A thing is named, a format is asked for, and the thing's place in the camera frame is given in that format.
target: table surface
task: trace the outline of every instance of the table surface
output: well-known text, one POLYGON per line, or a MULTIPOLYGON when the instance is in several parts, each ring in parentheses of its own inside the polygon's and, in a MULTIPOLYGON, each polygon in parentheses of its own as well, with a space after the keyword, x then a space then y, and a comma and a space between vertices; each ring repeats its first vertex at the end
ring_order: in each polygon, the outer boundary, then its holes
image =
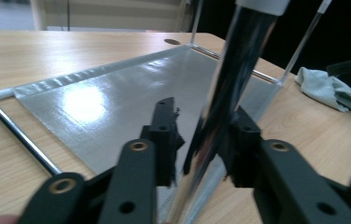
MULTIPOLYGON (((190 34, 0 31, 0 90, 105 63, 146 55, 190 41, 190 34)), ((197 34, 197 43, 220 53, 224 41, 197 34)), ((279 77, 264 60, 257 70, 279 77)), ((0 106, 64 171, 94 173, 13 99, 0 106)), ((351 178, 351 113, 341 113, 300 92, 290 77, 259 122, 266 139, 290 142, 321 174, 343 184, 351 178)), ((0 123, 0 214, 19 214, 48 175, 0 123)), ((197 223, 261 223, 250 189, 220 183, 197 223)))

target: screw hole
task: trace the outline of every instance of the screw hole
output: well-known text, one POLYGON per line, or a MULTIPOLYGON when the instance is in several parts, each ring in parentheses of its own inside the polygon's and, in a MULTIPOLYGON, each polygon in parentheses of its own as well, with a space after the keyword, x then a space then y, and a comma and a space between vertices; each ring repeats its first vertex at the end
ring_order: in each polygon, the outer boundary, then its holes
POLYGON ((53 194, 62 194, 70 191, 77 185, 77 181, 71 178, 59 179, 49 186, 49 191, 53 194))
POLYGON ((129 214, 132 213, 132 211, 134 210, 135 205, 132 202, 126 202, 120 205, 119 207, 119 211, 123 214, 129 214))
POLYGON ((281 151, 281 152, 289 151, 289 147, 287 147, 286 145, 281 144, 281 143, 273 143, 272 149, 274 149, 276 151, 281 151))
POLYGON ((167 44, 171 44, 171 45, 180 45, 181 44, 179 41, 176 41, 174 39, 164 39, 164 42, 166 42, 167 44))
POLYGON ((144 142, 135 142, 130 145, 130 148, 134 151, 142 151, 148 148, 148 145, 144 142))
POLYGON ((327 204, 327 203, 318 203, 318 204, 317 204, 317 207, 318 207, 318 209, 319 209, 321 212, 323 212, 323 213, 325 213, 325 214, 327 214, 327 215, 333 216, 333 215, 336 214, 335 209, 333 209, 333 207, 330 206, 330 205, 327 204))

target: gray cloth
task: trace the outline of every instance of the gray cloth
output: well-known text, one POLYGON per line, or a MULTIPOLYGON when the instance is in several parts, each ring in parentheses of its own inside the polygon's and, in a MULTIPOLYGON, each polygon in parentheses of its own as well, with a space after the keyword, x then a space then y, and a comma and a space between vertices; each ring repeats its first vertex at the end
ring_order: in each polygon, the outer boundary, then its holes
POLYGON ((301 91, 324 105, 346 112, 351 109, 351 88, 327 72, 302 67, 295 81, 301 91))

